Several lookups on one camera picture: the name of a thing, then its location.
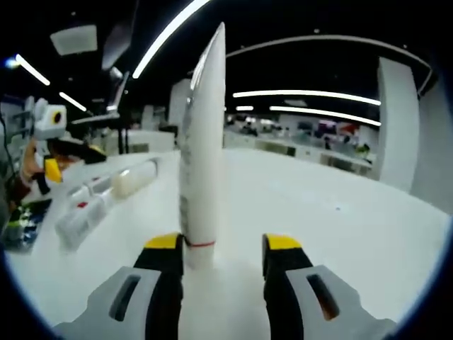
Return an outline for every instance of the black ceiling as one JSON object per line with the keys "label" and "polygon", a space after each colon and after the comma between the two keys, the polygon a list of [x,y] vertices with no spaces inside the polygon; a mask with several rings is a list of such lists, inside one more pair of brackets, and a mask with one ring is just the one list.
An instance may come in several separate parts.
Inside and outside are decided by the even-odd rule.
{"label": "black ceiling", "polygon": [[[133,72],[151,42],[189,2],[141,0],[132,44],[117,61],[117,68]],[[51,86],[43,86],[23,69],[3,68],[0,73],[3,93],[22,98],[44,96],[63,103],[58,96],[63,91],[94,111],[96,104],[92,99],[104,98],[109,92],[108,78],[101,72],[102,46],[113,26],[132,20],[134,13],[133,1],[109,4],[105,7],[96,1],[35,1],[21,12],[15,4],[8,5],[11,9],[7,6],[3,14],[5,17],[11,14],[11,21],[4,19],[0,24],[3,33],[0,57],[21,53],[51,81]],[[431,10],[441,12],[438,8]],[[406,45],[407,51],[429,62],[434,29],[427,25],[432,20],[428,12],[424,5],[386,5],[382,1],[348,6],[344,1],[212,0],[167,41],[138,80],[128,82],[128,94],[121,106],[125,111],[146,103],[167,106],[171,85],[188,76],[222,21],[226,25],[227,52],[281,38],[313,35],[319,29],[319,35],[354,35],[401,48]],[[50,34],[91,23],[98,28],[100,50],[60,57]],[[412,66],[417,86],[428,74],[426,66],[382,47],[344,41],[292,42],[229,57],[226,105],[229,110],[254,105],[257,111],[264,112],[269,105],[283,104],[287,97],[235,99],[231,95],[237,91],[275,89],[334,91],[378,98],[380,55]],[[363,103],[317,97],[304,100],[310,108],[379,118],[378,107]]]}

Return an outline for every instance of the ceiling light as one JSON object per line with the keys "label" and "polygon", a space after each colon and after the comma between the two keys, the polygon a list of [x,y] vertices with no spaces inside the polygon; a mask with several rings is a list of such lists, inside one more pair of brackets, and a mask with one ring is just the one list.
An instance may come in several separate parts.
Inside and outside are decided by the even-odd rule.
{"label": "ceiling light", "polygon": [[356,115],[347,115],[345,113],[338,113],[338,112],[324,111],[324,110],[315,110],[313,108],[292,108],[292,107],[289,107],[289,106],[271,106],[271,107],[269,107],[269,110],[271,110],[271,111],[285,111],[285,112],[298,112],[298,113],[311,113],[311,114],[314,114],[314,115],[329,115],[331,117],[344,118],[344,119],[349,119],[349,120],[356,120],[357,122],[361,122],[361,123],[381,126],[381,123],[377,122],[375,120],[366,119],[366,118],[362,118],[362,117],[357,117]]}
{"label": "ceiling light", "polygon": [[5,67],[8,69],[15,69],[19,67],[21,64],[16,60],[16,58],[8,58],[5,60]]}
{"label": "ceiling light", "polygon": [[236,111],[252,111],[253,106],[237,106]]}
{"label": "ceiling light", "polygon": [[152,45],[149,47],[142,61],[138,64],[132,77],[137,79],[142,74],[144,68],[148,65],[151,59],[156,55],[162,45],[180,28],[180,26],[189,19],[196,11],[201,9],[210,0],[194,0],[185,9],[183,9],[170,23],[164,28],[162,33],[155,39]]}
{"label": "ceiling light", "polygon": [[65,100],[67,100],[68,102],[70,102],[72,105],[74,105],[79,110],[82,110],[83,112],[86,111],[86,107],[85,106],[83,106],[80,103],[76,102],[74,99],[72,99],[70,96],[68,96],[64,92],[60,92],[59,96],[62,97],[63,99],[65,99]]}
{"label": "ceiling light", "polygon": [[381,105],[380,101],[374,99],[352,96],[350,94],[326,92],[326,91],[307,91],[307,90],[271,90],[271,91],[249,91],[234,93],[234,98],[255,97],[255,96],[321,96],[349,99],[350,101],[361,101],[372,105]]}
{"label": "ceiling light", "polygon": [[41,73],[36,71],[36,69],[28,64],[28,62],[22,58],[21,55],[16,55],[16,61],[21,64],[21,66],[26,69],[29,73],[31,73],[37,80],[41,81],[44,85],[49,86],[50,81],[47,80]]}

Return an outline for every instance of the white tabletop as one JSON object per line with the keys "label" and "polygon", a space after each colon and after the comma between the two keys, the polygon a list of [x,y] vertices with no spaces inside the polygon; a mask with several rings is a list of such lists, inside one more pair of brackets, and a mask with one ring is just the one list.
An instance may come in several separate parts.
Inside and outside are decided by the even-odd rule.
{"label": "white tabletop", "polygon": [[[224,154],[229,227],[219,231],[212,270],[186,269],[181,339],[270,338],[261,276],[265,232],[297,238],[312,262],[354,287],[375,317],[403,318],[438,260],[448,215],[395,188],[327,166],[258,150]],[[32,254],[8,255],[24,292],[51,325],[78,317],[89,294],[119,267],[132,266],[146,240],[179,229],[179,155],[170,152],[159,155],[158,179],[114,207],[76,253],[59,249],[55,222],[66,209],[66,192],[152,156],[113,157],[68,170]]]}

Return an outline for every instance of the white cylinder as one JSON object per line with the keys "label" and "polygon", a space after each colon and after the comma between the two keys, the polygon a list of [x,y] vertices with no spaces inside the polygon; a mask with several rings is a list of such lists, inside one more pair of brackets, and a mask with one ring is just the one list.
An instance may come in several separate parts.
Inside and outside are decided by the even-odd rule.
{"label": "white cylinder", "polygon": [[193,268],[210,263],[223,224],[225,29],[221,24],[195,68],[180,134],[180,224]]}
{"label": "white cylinder", "polygon": [[127,198],[151,183],[157,177],[157,165],[153,160],[133,166],[112,177],[113,195]]}

